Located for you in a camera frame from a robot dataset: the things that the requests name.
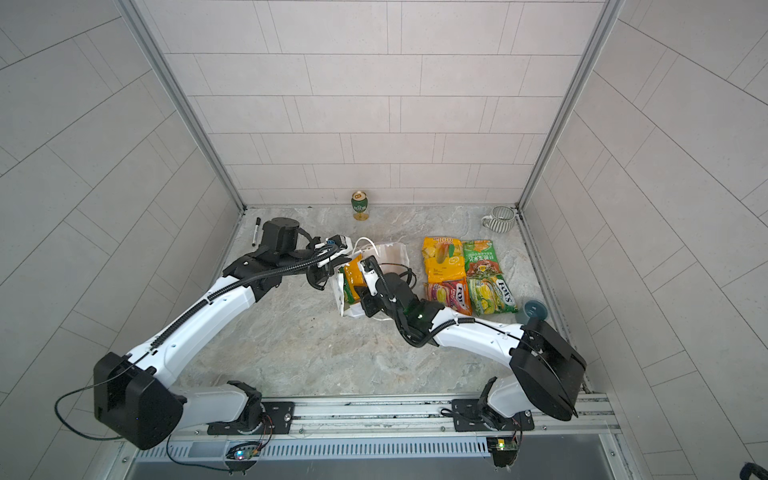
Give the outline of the orange yellow snack bag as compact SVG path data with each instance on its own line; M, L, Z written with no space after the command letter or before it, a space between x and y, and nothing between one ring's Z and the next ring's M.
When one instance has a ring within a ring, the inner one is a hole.
M360 270L361 260L362 255L359 254L342 268L343 294L349 305L358 303L367 291L367 284Z

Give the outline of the white paper bag pig print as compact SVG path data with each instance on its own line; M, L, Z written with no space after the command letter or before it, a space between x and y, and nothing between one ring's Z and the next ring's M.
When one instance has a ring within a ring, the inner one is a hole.
M383 273L401 272L404 269L410 268L406 246L399 242L375 244L367 237L360 237L354 244L352 257L355 258L359 254L362 255L362 259L374 256ZM352 318L364 317L365 315L359 302L349 305L345 301L343 294L343 267L339 267L330 280L339 313L342 316Z

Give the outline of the orange blue snack bag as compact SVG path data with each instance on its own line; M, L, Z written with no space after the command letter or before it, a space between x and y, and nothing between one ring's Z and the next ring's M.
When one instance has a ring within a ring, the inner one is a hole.
M466 279L426 283L425 298L429 301L439 302L462 315L472 315Z

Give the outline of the large yellow snack bag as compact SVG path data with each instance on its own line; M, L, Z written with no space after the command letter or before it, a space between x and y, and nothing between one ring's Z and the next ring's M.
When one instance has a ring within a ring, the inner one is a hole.
M451 237L425 237L422 246L427 281L432 284L466 277L463 244Z

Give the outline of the green red snack bag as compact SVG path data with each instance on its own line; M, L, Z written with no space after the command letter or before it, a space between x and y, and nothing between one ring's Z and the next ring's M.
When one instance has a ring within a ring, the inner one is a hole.
M502 273L492 240L471 240L462 243L465 271L469 278Z

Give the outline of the green savoria snack bag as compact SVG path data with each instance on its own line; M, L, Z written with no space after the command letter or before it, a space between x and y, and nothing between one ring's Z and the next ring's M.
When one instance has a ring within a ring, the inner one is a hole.
M518 306L502 274L469 277L472 310L478 315L517 313Z

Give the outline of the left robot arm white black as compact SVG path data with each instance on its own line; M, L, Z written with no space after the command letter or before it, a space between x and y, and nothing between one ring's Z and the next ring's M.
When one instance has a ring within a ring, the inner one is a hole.
M213 432L250 434L264 427L261 393L243 381L188 391L172 386L186 365L225 326L286 276L303 275L321 290L333 270L351 259L343 235L310 237L294 219L276 217L261 227L258 247L223 271L211 289L172 323L124 355L107 353L94 367L94 417L141 450L175 431L206 424Z

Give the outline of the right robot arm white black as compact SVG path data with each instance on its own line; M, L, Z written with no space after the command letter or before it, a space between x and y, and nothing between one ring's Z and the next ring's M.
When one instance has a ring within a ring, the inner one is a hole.
M410 346L457 348L510 368L509 376L486 383L473 413L454 412L455 417L491 430L520 431L518 417L532 409L560 421L578 415L586 361L546 321L494 323L420 299L399 275L383 272L373 256L361 260L360 271L365 314L385 313Z

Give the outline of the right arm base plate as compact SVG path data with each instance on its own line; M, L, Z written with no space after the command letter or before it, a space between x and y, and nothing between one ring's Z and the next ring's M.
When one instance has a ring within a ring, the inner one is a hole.
M449 408L443 408L441 414L450 417L457 432L528 432L535 429L532 414L529 411L518 412L511 418L494 416L493 413L481 414L478 399L453 399Z

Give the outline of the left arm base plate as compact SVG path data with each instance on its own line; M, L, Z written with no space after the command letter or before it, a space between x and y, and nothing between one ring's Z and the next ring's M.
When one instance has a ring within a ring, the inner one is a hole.
M207 427L208 435L288 434L295 410L294 402L267 401L248 404L234 421L214 422Z

